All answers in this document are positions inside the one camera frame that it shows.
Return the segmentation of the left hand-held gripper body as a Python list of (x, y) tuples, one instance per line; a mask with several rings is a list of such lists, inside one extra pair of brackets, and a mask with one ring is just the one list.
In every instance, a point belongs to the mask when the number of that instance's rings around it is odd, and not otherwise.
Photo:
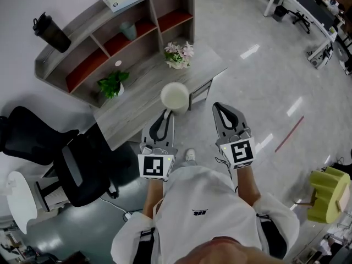
[(139, 174), (145, 179), (162, 180), (166, 182), (174, 166), (178, 150), (162, 145), (140, 144), (138, 154)]

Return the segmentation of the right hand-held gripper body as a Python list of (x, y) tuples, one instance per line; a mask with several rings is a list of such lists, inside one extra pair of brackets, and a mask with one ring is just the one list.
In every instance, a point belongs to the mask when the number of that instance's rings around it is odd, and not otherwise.
[(218, 139), (216, 145), (230, 169), (250, 166), (256, 158), (255, 142), (250, 128), (240, 135)]

